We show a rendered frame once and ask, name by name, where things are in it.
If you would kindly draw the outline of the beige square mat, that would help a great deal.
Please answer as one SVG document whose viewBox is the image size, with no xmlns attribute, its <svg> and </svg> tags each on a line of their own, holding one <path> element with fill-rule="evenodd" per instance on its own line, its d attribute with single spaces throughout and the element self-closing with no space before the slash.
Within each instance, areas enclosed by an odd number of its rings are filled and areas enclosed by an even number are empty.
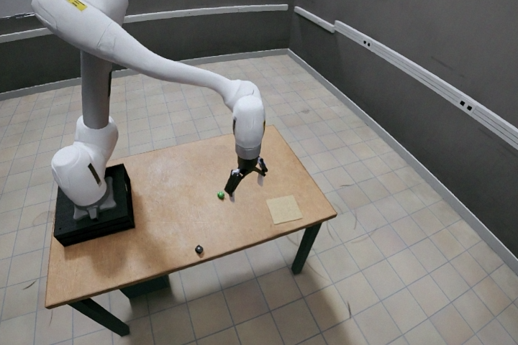
<svg viewBox="0 0 518 345">
<path fill-rule="evenodd" d="M 293 195 L 265 201 L 267 203 L 274 225 L 303 218 Z"/>
</svg>

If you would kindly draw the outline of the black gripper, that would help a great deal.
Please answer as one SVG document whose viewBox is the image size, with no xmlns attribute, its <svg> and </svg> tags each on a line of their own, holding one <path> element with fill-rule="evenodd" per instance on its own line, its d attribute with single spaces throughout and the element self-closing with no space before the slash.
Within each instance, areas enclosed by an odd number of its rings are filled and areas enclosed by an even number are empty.
<svg viewBox="0 0 518 345">
<path fill-rule="evenodd" d="M 259 163 L 262 170 L 258 169 L 256 165 Z M 258 184 L 263 186 L 263 178 L 266 176 L 266 172 L 268 172 L 267 167 L 263 163 L 263 158 L 260 156 L 255 159 L 245 160 L 237 156 L 237 170 L 231 170 L 230 177 L 227 181 L 227 184 L 224 188 L 227 194 L 230 196 L 230 200 L 235 202 L 235 189 L 239 185 L 240 181 L 245 178 L 246 175 L 250 174 L 252 171 L 258 173 Z M 242 176 L 241 176 L 241 174 Z"/>
</svg>

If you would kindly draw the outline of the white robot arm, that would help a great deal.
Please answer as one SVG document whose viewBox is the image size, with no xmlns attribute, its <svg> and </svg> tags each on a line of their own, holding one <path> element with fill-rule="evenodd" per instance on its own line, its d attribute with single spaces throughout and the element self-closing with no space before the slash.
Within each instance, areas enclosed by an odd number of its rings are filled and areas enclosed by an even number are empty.
<svg viewBox="0 0 518 345">
<path fill-rule="evenodd" d="M 56 183 L 74 202 L 76 221 L 87 216 L 99 220 L 99 212 L 117 207 L 113 179 L 104 178 L 106 164 L 119 137 L 117 125 L 109 116 L 112 63 L 158 80 L 216 91 L 227 108 L 234 111 L 236 154 L 245 160 L 260 154 L 265 109 L 257 86 L 167 60 L 149 51 L 122 29 L 128 2 L 32 0 L 32 10 L 39 21 L 81 50 L 83 115 L 77 121 L 73 145 L 59 150 L 51 162 Z"/>
</svg>

